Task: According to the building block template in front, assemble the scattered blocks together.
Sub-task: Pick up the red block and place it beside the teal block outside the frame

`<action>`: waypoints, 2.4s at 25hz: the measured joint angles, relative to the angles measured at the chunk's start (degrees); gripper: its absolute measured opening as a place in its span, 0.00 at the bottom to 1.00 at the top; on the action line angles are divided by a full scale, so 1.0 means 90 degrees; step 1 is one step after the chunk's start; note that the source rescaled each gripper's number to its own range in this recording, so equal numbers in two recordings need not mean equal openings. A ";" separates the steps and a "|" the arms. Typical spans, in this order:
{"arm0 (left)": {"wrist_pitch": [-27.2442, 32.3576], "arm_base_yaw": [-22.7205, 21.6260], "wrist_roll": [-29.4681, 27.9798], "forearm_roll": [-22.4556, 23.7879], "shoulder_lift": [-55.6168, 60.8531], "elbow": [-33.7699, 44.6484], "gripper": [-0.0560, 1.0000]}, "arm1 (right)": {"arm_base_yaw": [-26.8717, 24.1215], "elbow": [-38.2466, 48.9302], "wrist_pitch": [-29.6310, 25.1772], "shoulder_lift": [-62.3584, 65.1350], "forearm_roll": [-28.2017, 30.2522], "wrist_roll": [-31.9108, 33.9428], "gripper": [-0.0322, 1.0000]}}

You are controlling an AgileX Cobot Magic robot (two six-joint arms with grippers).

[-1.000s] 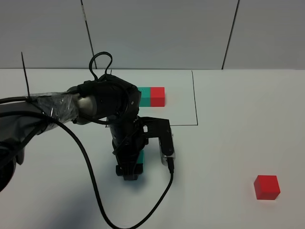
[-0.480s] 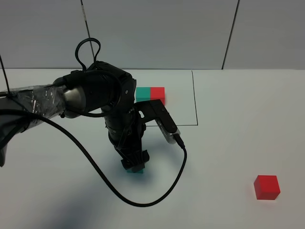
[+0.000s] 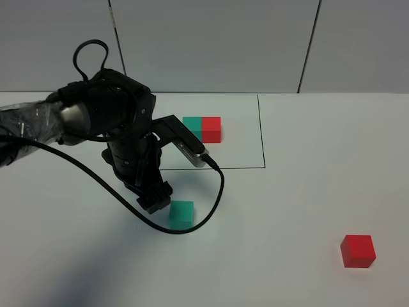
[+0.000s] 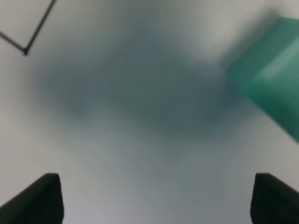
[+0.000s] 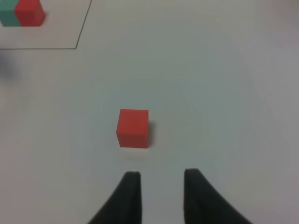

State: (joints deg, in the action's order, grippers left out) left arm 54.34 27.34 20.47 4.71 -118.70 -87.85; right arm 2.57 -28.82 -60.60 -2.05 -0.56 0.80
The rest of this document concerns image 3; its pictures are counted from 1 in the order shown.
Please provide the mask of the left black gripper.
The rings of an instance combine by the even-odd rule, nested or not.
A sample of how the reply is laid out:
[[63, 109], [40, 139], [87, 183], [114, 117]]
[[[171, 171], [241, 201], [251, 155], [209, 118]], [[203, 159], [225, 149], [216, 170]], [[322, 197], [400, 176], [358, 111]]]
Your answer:
[[112, 166], [125, 187], [139, 197], [137, 202], [149, 214], [168, 206], [173, 193], [159, 171], [161, 149], [157, 142], [151, 133], [141, 138], [128, 136], [109, 142], [102, 152], [103, 160]]

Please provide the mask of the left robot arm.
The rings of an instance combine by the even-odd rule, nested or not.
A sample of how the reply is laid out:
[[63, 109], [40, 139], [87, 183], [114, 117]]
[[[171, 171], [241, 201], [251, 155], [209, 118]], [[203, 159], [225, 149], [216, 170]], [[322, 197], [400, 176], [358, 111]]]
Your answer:
[[106, 143], [104, 161], [138, 204], [152, 214], [171, 202], [173, 190], [159, 171], [161, 149], [152, 133], [156, 97], [141, 83], [103, 70], [70, 83], [45, 100], [1, 108], [1, 135], [49, 145]]

